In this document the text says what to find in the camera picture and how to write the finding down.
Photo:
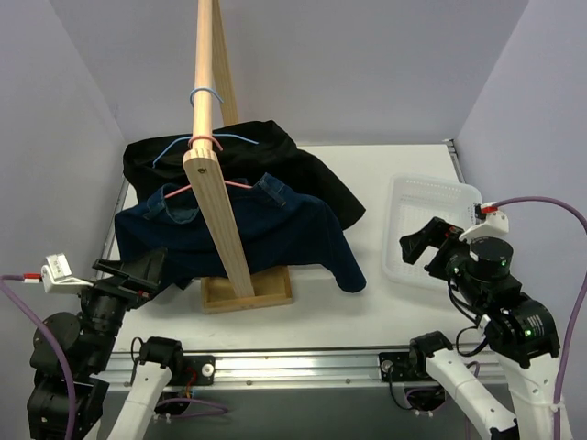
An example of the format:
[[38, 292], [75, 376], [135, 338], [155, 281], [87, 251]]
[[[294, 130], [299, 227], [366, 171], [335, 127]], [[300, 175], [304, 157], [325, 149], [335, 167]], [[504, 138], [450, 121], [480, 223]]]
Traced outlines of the pink wire hanger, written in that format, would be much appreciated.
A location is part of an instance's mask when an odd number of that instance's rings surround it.
[[[203, 135], [202, 136], [192, 136], [192, 137], [190, 137], [189, 140], [188, 140], [188, 146], [191, 147], [192, 144], [196, 140], [208, 140], [211, 143], [215, 144], [218, 147], [219, 150], [222, 150], [223, 149], [222, 146], [217, 141], [217, 139], [215, 139], [214, 137], [203, 136]], [[233, 187], [243, 188], [243, 189], [252, 189], [252, 186], [250, 186], [250, 185], [247, 185], [247, 184], [244, 184], [244, 183], [238, 183], [238, 182], [234, 182], [234, 181], [224, 181], [224, 184], [225, 185], [229, 185], [229, 186], [233, 186]], [[191, 185], [183, 186], [182, 188], [177, 189], [177, 190], [175, 190], [173, 192], [166, 193], [164, 195], [164, 199], [172, 198], [172, 197], [174, 197], [174, 196], [176, 196], [178, 194], [185, 193], [185, 192], [187, 192], [187, 191], [189, 191], [191, 189], [192, 189], [192, 186]]]

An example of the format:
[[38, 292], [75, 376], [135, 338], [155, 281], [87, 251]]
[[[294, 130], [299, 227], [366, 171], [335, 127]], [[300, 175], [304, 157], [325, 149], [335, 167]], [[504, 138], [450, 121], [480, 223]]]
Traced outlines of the dark blue denim skirt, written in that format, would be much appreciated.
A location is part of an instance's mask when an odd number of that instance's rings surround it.
[[[226, 272], [192, 192], [166, 183], [147, 200], [119, 212], [115, 233], [122, 260], [156, 248], [167, 257], [160, 287], [184, 289], [195, 278]], [[227, 189], [249, 271], [275, 266], [321, 265], [344, 292], [360, 292], [367, 281], [343, 229], [322, 200], [292, 190], [264, 174], [252, 187]]]

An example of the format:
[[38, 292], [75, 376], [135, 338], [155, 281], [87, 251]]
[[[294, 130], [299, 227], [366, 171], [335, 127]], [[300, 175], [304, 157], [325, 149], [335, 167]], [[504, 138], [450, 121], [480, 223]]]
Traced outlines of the black pleated skirt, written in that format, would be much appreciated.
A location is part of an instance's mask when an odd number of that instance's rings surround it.
[[[268, 173], [297, 193], [321, 199], [346, 230], [366, 213], [366, 208], [343, 181], [319, 158], [299, 149], [276, 122], [251, 121], [213, 131], [222, 149], [216, 152], [224, 177], [229, 181], [258, 181]], [[166, 183], [188, 184], [183, 154], [186, 134], [152, 137], [127, 145], [123, 175], [144, 201]]]

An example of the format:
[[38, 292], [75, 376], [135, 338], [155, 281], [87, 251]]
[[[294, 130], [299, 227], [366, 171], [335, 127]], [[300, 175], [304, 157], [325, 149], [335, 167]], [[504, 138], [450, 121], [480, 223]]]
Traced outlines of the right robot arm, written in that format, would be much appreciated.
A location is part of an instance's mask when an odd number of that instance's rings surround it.
[[407, 367], [431, 378], [458, 404], [483, 439], [570, 439], [567, 411], [556, 393], [562, 350], [553, 316], [522, 290], [510, 273], [514, 250], [501, 238], [463, 238], [462, 229], [434, 217], [403, 236], [402, 258], [415, 264], [427, 248], [437, 249], [425, 266], [464, 299], [482, 345], [495, 354], [514, 405], [508, 411], [463, 362], [457, 345], [439, 331], [410, 342]]

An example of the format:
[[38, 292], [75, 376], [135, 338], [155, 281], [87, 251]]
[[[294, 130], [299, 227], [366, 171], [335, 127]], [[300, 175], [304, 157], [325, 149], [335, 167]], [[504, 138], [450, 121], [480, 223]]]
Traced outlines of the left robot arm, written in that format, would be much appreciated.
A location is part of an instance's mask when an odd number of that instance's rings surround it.
[[[166, 249], [158, 248], [128, 262], [98, 259], [94, 268], [105, 274], [100, 280], [74, 277], [62, 254], [46, 258], [40, 274], [45, 291], [77, 294], [81, 310], [55, 313], [38, 324], [27, 404], [32, 438], [92, 438], [109, 387], [96, 376], [106, 369], [125, 314], [159, 289], [166, 257]], [[134, 362], [131, 390], [110, 438], [143, 438], [163, 389], [183, 377], [184, 364], [179, 341], [149, 338]]]

